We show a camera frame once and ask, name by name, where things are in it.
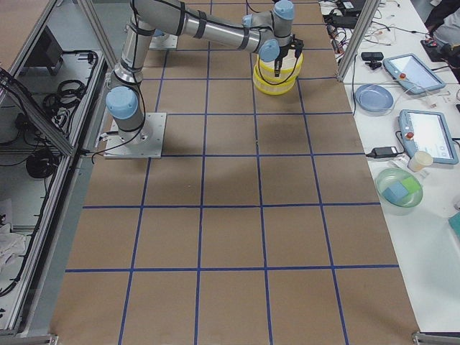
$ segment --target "tablet screen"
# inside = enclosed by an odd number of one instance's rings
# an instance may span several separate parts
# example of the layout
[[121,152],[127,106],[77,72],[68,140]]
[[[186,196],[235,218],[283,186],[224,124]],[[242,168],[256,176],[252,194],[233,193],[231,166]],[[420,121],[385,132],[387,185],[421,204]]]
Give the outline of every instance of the tablet screen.
[[406,79],[419,88],[430,88],[436,86],[439,81],[434,78],[418,61],[412,56],[399,57],[391,60],[391,63],[406,75]]
[[451,159],[449,140],[441,117],[432,114],[409,113],[414,131],[414,144],[418,151],[426,151],[433,158]]

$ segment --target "blue plate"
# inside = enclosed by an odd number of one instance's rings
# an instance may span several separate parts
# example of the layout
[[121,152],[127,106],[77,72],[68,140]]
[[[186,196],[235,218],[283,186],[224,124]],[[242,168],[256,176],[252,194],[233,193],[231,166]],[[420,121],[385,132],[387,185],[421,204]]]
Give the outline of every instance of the blue plate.
[[364,110],[371,112],[386,111],[393,105],[391,93],[386,88],[374,84],[358,87],[354,97]]

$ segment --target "person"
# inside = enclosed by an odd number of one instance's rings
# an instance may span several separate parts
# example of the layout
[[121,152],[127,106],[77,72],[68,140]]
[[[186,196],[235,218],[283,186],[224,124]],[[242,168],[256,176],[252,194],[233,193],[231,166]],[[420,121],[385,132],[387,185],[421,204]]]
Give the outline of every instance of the person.
[[443,0],[431,11],[425,26],[460,82],[460,0]]

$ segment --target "tablet with blue frame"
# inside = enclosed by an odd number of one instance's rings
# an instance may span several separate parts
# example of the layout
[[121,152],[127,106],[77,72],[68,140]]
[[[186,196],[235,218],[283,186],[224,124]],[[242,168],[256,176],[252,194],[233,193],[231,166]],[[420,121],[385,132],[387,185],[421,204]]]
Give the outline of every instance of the tablet with blue frame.
[[[436,163],[457,164],[459,162],[444,114],[404,109],[400,112],[399,124],[402,144],[409,157],[417,151],[425,151]],[[413,138],[408,139],[407,133],[413,133]]]
[[442,79],[414,54],[398,55],[382,62],[393,79],[410,93],[419,94],[446,86]]

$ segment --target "blue joint cap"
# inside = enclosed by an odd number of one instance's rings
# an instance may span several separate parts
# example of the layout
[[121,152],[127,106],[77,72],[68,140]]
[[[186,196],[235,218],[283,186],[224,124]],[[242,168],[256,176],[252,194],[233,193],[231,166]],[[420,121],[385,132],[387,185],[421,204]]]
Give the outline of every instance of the blue joint cap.
[[126,86],[113,88],[106,97],[106,105],[115,119],[129,119],[137,110],[139,101],[136,93]]
[[252,14],[248,14],[243,17],[243,26],[244,27],[250,27],[251,26],[251,21],[252,21]]
[[165,33],[159,29],[156,29],[154,34],[153,34],[153,37],[159,37],[159,36],[163,36]]
[[265,41],[259,49],[259,57],[264,63],[269,63],[278,57],[280,54],[280,45],[274,38]]
[[274,8],[275,14],[286,20],[294,19],[294,4],[289,0],[281,0],[275,4]]

